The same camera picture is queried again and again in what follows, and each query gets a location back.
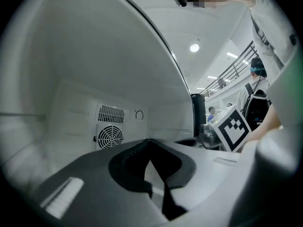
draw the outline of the person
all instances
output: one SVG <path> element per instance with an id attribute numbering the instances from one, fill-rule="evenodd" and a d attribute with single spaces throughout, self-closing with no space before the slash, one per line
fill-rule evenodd
<path id="1" fill-rule="evenodd" d="M 209 107 L 208 109 L 210 115 L 207 118 L 207 122 L 211 121 L 214 118 L 214 114 L 216 113 L 216 110 L 214 109 L 214 107 Z"/>
<path id="2" fill-rule="evenodd" d="M 266 93 L 266 90 L 269 86 L 269 81 L 267 78 L 267 73 L 264 68 L 263 62 L 260 58 L 256 57 L 251 60 L 250 64 L 250 74 L 252 76 L 252 82 L 250 82 L 251 88 L 254 93 L 258 90 L 262 90 Z M 237 97 L 237 109 L 242 112 L 245 105 L 247 105 L 247 99 L 249 94 L 247 89 L 243 87 Z"/>
<path id="3" fill-rule="evenodd" d="M 215 7 L 231 0 L 198 0 L 204 7 Z M 259 57 L 264 63 L 268 80 L 272 84 L 280 70 L 289 65 L 289 59 L 298 45 L 296 32 L 284 12 L 274 0 L 237 0 L 250 9 L 253 21 L 253 40 Z M 258 140 L 269 130 L 278 128 L 280 120 L 273 104 L 269 107 L 263 123 L 253 131 L 250 140 Z"/>

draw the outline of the circular fan grille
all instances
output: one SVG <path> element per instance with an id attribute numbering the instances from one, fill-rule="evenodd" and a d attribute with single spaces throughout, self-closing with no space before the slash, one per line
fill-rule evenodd
<path id="1" fill-rule="evenodd" d="M 105 127 L 99 134 L 98 144 L 101 149 L 118 146 L 123 140 L 122 132 L 116 126 Z"/>

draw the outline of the fan vent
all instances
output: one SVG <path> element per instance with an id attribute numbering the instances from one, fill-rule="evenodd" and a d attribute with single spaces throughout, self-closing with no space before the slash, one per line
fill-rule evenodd
<path id="1" fill-rule="evenodd" d="M 98 121 L 123 123 L 124 110 L 110 106 L 102 106 L 99 110 Z"/>
<path id="2" fill-rule="evenodd" d="M 101 149 L 118 146 L 123 140 L 122 132 L 116 126 L 105 127 L 99 134 L 98 144 Z"/>

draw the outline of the person wearing cap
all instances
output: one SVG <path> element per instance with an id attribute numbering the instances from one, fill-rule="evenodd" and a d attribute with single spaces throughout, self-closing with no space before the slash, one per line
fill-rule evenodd
<path id="1" fill-rule="evenodd" d="M 266 92 L 269 81 L 267 80 L 267 73 L 264 68 L 263 62 L 260 58 L 256 57 L 251 60 L 250 64 L 250 74 L 252 76 L 252 81 L 250 82 L 251 88 L 253 89 L 254 93 L 258 90 L 262 90 Z M 237 97 L 237 109 L 241 111 L 245 103 L 249 97 L 249 94 L 244 87 L 238 94 Z"/>

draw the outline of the railing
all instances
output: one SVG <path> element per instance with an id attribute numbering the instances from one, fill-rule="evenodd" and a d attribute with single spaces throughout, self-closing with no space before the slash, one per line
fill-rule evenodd
<path id="1" fill-rule="evenodd" d="M 255 45 L 251 41 L 241 55 L 215 81 L 203 89 L 200 94 L 204 94 L 205 98 L 207 98 L 223 89 L 248 71 L 251 59 L 258 56 Z"/>

